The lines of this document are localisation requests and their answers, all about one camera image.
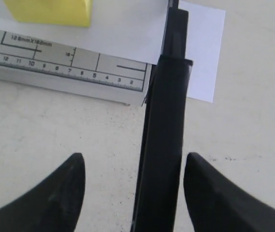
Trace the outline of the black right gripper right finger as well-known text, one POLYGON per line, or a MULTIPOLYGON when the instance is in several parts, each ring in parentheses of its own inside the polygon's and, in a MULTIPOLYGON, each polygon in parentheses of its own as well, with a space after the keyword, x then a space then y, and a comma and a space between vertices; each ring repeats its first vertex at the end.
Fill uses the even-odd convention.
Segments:
POLYGON ((275 232, 275 209, 248 194, 198 153, 189 153, 183 179, 196 232, 275 232))

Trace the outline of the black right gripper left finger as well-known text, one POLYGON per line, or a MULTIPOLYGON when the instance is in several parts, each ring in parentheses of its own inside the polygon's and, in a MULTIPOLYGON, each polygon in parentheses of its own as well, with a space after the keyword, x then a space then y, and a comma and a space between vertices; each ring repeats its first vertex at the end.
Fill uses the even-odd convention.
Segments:
POLYGON ((30 191, 0 208, 0 232, 73 232, 83 206, 85 161, 72 154, 30 191))

